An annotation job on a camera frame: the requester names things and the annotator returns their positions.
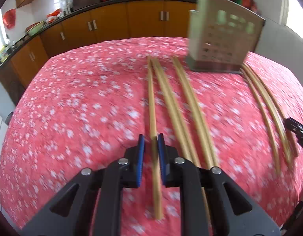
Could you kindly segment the perforated metal utensil holder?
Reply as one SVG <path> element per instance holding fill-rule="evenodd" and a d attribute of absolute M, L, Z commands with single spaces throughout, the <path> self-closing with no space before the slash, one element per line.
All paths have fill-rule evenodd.
<path fill-rule="evenodd" d="M 186 63 L 192 71 L 240 72 L 265 19 L 230 0 L 197 0 L 190 11 Z"/>

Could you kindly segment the brown lower kitchen cabinets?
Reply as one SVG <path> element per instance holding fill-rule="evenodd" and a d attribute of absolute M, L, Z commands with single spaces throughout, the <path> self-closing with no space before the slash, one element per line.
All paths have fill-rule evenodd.
<path fill-rule="evenodd" d="M 137 37 L 186 37 L 197 0 L 110 0 L 46 26 L 0 64 L 0 83 L 14 104 L 48 59 L 78 47 Z"/>

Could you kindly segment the red white toy on counter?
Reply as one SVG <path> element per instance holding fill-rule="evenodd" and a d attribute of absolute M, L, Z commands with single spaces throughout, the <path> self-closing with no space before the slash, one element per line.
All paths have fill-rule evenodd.
<path fill-rule="evenodd" d="M 64 11 L 62 9 L 57 9 L 56 11 L 47 15 L 45 23 L 51 23 L 64 16 Z"/>

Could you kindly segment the red plastic bag on wall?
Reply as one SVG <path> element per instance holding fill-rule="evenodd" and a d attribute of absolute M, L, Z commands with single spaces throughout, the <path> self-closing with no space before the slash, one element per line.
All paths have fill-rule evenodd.
<path fill-rule="evenodd" d="M 4 26 L 11 30 L 15 27 L 16 23 L 16 9 L 8 10 L 2 17 Z"/>

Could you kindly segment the green basin on counter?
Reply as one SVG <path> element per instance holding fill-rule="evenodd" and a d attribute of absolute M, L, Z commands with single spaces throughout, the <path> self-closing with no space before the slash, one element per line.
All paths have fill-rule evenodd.
<path fill-rule="evenodd" d="M 36 33 L 38 33 L 43 28 L 44 25 L 45 25 L 44 21 L 34 23 L 34 24 L 30 25 L 29 27 L 27 27 L 25 32 L 28 36 L 31 37 L 31 36 L 35 35 Z"/>

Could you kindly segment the red floral tablecloth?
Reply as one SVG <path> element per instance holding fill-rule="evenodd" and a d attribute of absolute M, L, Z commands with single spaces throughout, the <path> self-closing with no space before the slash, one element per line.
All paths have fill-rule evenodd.
<path fill-rule="evenodd" d="M 105 41 L 47 61 L 19 101 L 0 159 L 0 203 L 23 227 L 82 168 L 119 158 L 138 136 L 149 136 L 147 57 L 158 58 L 196 149 L 188 103 L 171 57 L 184 59 L 185 38 Z M 187 71 L 208 123 L 221 168 L 277 224 L 298 203 L 303 150 L 276 175 L 258 105 L 238 74 Z"/>

